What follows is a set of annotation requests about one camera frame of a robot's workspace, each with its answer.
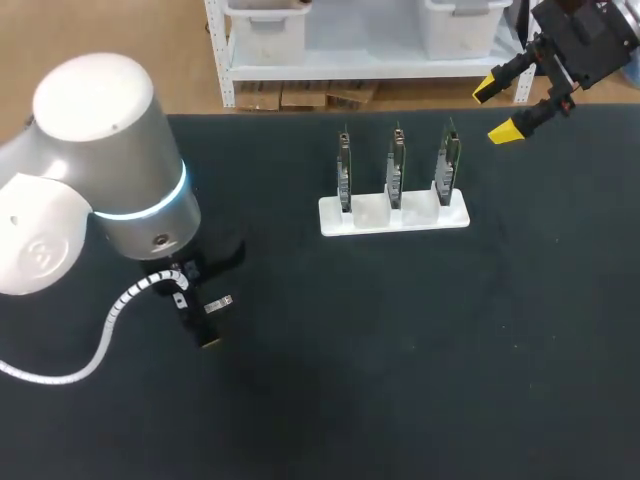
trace metal shelving unit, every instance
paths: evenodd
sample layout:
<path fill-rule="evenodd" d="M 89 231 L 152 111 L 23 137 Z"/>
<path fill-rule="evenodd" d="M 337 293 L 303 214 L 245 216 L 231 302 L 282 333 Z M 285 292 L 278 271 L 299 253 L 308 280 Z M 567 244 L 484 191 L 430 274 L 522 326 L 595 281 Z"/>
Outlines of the metal shelving unit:
<path fill-rule="evenodd" d="M 205 6 L 225 107 L 235 106 L 234 81 L 482 77 L 522 51 L 503 17 L 488 57 L 433 61 L 425 56 L 413 11 L 396 8 L 395 2 L 378 2 L 379 11 L 367 12 L 363 19 L 347 2 L 317 0 L 307 17 L 304 63 L 256 66 L 236 53 L 233 29 L 227 42 L 223 1 L 205 0 Z M 517 102 L 527 101 L 526 82 L 530 86 L 532 81 L 532 75 L 521 79 Z"/>

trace black mat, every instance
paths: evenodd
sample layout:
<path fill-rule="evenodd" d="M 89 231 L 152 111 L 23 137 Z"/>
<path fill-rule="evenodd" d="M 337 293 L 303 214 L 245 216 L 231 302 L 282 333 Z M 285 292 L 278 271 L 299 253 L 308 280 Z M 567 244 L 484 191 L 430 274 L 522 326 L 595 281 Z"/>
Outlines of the black mat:
<path fill-rule="evenodd" d="M 0 476 L 639 478 L 640 109 L 491 145 L 508 115 L 453 112 L 470 228 L 332 239 L 338 129 L 370 193 L 400 120 L 419 189 L 445 112 L 173 117 L 204 218 L 246 232 L 245 265 L 208 289 L 237 301 L 225 342 L 197 350 L 148 295 L 88 380 L 0 376 Z M 92 226 L 60 283 L 0 298 L 0 358 L 77 370 L 139 275 Z"/>

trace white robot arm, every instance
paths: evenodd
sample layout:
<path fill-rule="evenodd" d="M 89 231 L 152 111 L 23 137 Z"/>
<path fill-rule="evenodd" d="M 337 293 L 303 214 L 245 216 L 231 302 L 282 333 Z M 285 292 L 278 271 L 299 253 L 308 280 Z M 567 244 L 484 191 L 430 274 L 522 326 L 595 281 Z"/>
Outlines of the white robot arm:
<path fill-rule="evenodd" d="M 98 351 L 82 371 L 43 377 L 3 362 L 0 371 L 47 384 L 84 378 L 104 357 L 124 305 L 164 280 L 170 282 L 156 291 L 173 297 L 197 343 L 217 341 L 196 291 L 211 274 L 198 247 L 200 210 L 146 71 L 116 54 L 75 58 L 39 84 L 33 116 L 0 146 L 0 293 L 29 294 L 64 276 L 80 255 L 90 214 L 116 250 L 149 276 L 114 304 Z M 243 255 L 242 245 L 235 260 Z M 216 273 L 232 266 L 227 261 Z"/>

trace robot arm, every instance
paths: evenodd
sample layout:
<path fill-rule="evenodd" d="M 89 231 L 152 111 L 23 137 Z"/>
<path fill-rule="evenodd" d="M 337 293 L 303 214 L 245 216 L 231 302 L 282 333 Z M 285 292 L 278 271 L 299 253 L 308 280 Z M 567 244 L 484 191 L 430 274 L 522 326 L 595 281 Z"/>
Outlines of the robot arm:
<path fill-rule="evenodd" d="M 587 0 L 567 13 L 556 0 L 543 0 L 532 10 L 541 33 L 525 52 L 491 70 L 473 96 L 484 103 L 511 85 L 531 64 L 542 67 L 551 81 L 549 98 L 517 112 L 489 133 L 496 144 L 522 140 L 557 112 L 569 116 L 575 104 L 571 94 L 591 88 L 631 61 L 640 46 L 638 0 L 595 3 Z"/>
<path fill-rule="evenodd" d="M 207 262 L 187 167 L 146 71 L 116 54 L 75 58 L 39 84 L 33 116 L 25 131 L 0 146 L 0 293 L 29 294 L 63 277 L 80 255 L 93 215 L 115 249 L 148 275 L 125 300 L 153 285 L 172 297 L 199 346 L 215 343 L 217 328 L 206 315 L 231 300 L 204 306 L 197 287 L 235 267 L 244 245 L 224 263 Z M 124 304 L 114 305 L 116 316 Z M 115 317 L 109 318 L 112 325 Z M 109 338 L 103 335 L 101 348 Z M 40 378 L 2 362 L 0 370 Z"/>

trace brown cardboard box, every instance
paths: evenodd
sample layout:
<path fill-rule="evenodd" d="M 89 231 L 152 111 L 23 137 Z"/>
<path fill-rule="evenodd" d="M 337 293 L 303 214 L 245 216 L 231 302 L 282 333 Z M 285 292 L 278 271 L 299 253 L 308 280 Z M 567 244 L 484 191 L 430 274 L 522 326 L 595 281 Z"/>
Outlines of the brown cardboard box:
<path fill-rule="evenodd" d="M 327 106 L 328 81 L 286 81 L 280 105 L 285 110 L 307 108 L 323 110 Z"/>
<path fill-rule="evenodd" d="M 236 82 L 236 108 L 241 110 L 280 110 L 282 82 Z"/>
<path fill-rule="evenodd" d="M 331 82 L 327 95 L 332 105 L 357 108 L 369 103 L 377 89 L 376 80 L 336 80 Z"/>

